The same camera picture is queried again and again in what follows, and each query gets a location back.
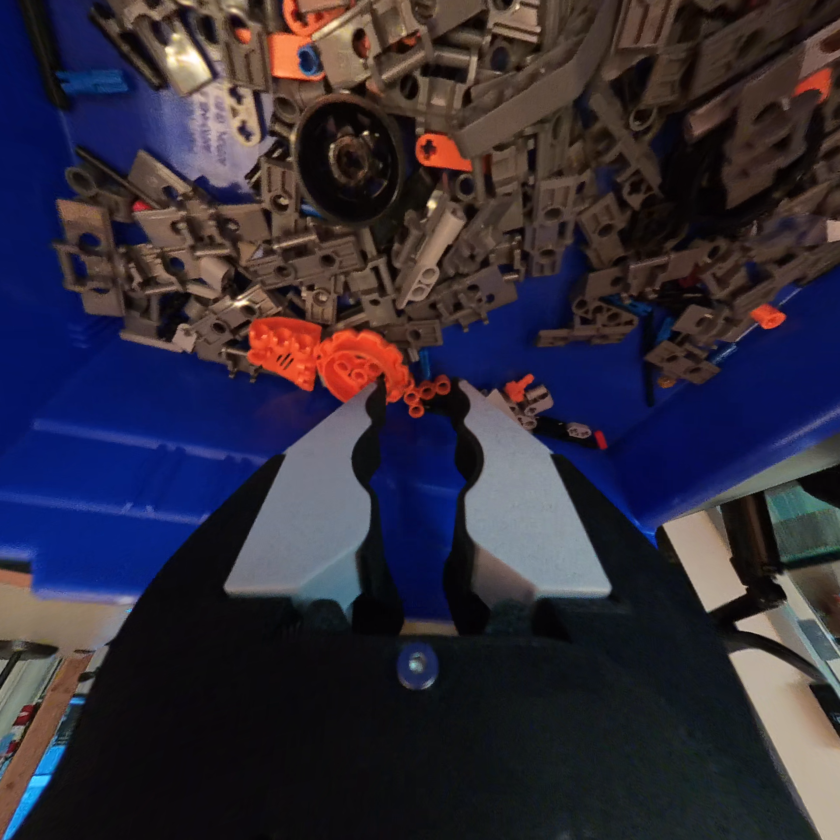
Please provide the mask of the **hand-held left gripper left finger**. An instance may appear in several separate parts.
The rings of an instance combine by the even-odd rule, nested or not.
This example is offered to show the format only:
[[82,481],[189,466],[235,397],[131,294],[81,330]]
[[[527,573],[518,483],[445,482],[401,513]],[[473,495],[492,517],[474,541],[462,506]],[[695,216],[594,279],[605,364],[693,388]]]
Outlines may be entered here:
[[319,600],[352,611],[362,597],[387,618],[403,604],[384,555],[371,479],[381,463],[383,381],[364,386],[283,454],[229,572],[238,598]]

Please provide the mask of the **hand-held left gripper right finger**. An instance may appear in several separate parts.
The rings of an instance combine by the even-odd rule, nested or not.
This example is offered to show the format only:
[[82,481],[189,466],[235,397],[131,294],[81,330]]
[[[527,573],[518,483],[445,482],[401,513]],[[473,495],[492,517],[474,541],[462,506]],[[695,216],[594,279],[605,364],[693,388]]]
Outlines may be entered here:
[[499,605],[601,601],[612,584],[551,451],[465,380],[445,413],[456,433],[455,528],[445,562],[452,618]]

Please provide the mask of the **small orange pin hub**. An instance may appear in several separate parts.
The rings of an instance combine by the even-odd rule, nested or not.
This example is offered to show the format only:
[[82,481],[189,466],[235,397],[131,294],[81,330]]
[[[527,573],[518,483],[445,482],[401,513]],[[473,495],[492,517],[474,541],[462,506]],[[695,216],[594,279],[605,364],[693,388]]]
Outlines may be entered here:
[[409,416],[418,419],[426,413],[429,406],[447,396],[451,390],[452,382],[446,374],[419,383],[410,378],[402,400],[407,406]]

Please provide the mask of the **blue plastic storage bin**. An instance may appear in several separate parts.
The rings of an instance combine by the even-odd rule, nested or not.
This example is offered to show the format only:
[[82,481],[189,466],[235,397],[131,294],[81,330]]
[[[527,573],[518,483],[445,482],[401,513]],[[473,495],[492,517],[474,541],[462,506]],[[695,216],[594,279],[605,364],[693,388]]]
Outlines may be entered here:
[[[272,375],[121,340],[85,313],[52,247],[56,199],[76,144],[119,172],[145,149],[224,203],[244,201],[258,152],[233,139],[218,86],[180,98],[125,67],[121,97],[46,98],[16,2],[2,2],[2,557],[27,561],[44,597],[135,600],[162,564],[259,464],[339,406]],[[704,385],[648,406],[642,329],[614,345],[537,349],[582,270],[527,279],[488,324],[444,331],[434,375],[490,389],[532,373],[553,415],[603,431],[608,449],[549,441],[645,530],[760,468],[838,434],[838,270],[784,299],[785,323],[755,329]]]

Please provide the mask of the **orange sprocket wheel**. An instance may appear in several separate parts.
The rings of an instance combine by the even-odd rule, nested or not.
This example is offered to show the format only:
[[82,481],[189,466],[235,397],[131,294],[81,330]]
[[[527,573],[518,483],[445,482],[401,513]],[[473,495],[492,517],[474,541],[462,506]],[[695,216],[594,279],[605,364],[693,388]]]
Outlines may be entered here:
[[381,376],[387,403],[398,402],[415,385],[403,352],[369,329],[342,329],[321,341],[316,366],[324,387],[342,403]]

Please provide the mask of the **orange wedge plate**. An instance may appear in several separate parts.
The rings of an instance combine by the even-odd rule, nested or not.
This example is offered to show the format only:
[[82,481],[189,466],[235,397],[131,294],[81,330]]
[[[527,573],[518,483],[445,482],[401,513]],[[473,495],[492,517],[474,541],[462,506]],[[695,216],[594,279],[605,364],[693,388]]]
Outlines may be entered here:
[[247,359],[256,368],[312,392],[321,341],[320,324],[296,318],[259,318],[248,329]]

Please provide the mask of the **black chair base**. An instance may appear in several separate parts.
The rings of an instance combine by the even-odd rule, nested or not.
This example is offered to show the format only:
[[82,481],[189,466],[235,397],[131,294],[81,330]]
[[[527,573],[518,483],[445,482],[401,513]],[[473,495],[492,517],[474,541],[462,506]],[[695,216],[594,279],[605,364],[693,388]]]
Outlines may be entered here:
[[711,612],[731,629],[789,601],[796,585],[817,615],[838,624],[838,467],[724,503],[731,566],[744,593]]

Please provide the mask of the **black round wheel hub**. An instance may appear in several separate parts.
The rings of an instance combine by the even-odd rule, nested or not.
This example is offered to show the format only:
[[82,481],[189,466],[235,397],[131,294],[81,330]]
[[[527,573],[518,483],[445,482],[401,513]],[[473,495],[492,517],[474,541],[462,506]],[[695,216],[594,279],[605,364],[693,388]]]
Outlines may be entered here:
[[406,180],[403,134],[374,102],[331,93],[307,107],[290,139],[304,201],[332,224],[366,227],[393,210]]

